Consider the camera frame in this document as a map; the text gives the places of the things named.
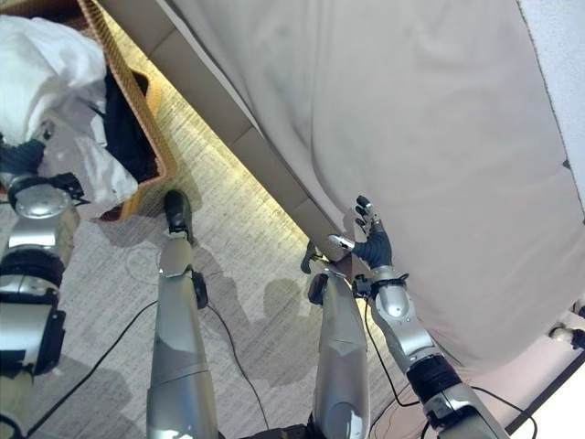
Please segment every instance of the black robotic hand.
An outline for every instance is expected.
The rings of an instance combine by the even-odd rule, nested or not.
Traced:
[[[353,242],[339,235],[329,235],[329,241],[350,250],[367,263],[370,269],[392,264],[392,248],[382,221],[370,201],[360,195],[357,197],[356,212],[362,217],[356,219],[357,225],[367,235],[366,242]]]

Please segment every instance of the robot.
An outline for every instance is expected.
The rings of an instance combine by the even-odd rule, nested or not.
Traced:
[[[65,335],[59,286],[73,249],[83,192],[73,175],[37,175],[43,144],[2,145],[0,182],[18,216],[0,261],[0,436],[27,437],[27,397],[33,378],[54,368]],[[372,203],[357,199],[357,222],[367,242],[330,240],[371,269],[353,284],[312,247],[302,269],[313,276],[309,300],[323,309],[314,406],[307,425],[254,437],[364,439],[370,426],[367,340],[356,299],[367,300],[388,349],[442,439],[509,437],[463,383],[416,316],[407,275],[392,266],[388,235]],[[185,194],[165,196],[169,240],[159,265],[159,298],[151,385],[147,397],[149,439],[223,437],[197,310],[207,289],[191,265],[193,229]]]

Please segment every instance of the white cloth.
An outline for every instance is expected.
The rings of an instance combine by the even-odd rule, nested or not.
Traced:
[[[157,2],[340,229],[376,203],[464,366],[517,356],[582,294],[583,215],[515,2]]]
[[[97,218],[138,188],[105,149],[105,60],[100,46],[69,27],[41,18],[0,16],[0,132],[19,145],[46,120],[57,130],[46,143],[39,174],[72,172]]]

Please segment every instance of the white mattress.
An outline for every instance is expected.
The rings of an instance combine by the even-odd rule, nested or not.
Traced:
[[[469,369],[583,294],[585,227],[509,0],[158,0],[339,227],[378,205],[420,318]]]

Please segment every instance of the floor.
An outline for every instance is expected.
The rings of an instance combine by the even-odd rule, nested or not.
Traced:
[[[194,266],[204,274],[209,298],[234,335],[270,426],[305,423],[321,325],[320,309],[306,300],[309,276],[299,269],[308,239],[123,32],[117,29],[115,35],[129,63],[162,87],[156,119],[179,171],[145,190],[137,214],[126,221],[80,225],[61,287],[60,307],[68,314],[62,358],[57,369],[36,380],[31,422],[89,371],[143,305],[155,300],[157,257],[165,242],[161,199],[170,187],[180,187],[194,208]],[[0,241],[15,220],[6,206],[0,209]],[[232,438],[263,430],[258,404],[234,363],[224,329],[207,310],[201,312],[201,325],[222,433]],[[144,437],[153,333],[151,308],[34,438]],[[374,333],[381,346],[380,333]],[[384,358],[402,389],[405,382],[396,365],[387,353]],[[391,397],[372,349],[368,362],[375,418]],[[378,427],[376,437],[389,431],[386,424]],[[420,426],[406,430],[409,434],[400,437],[416,437]]]

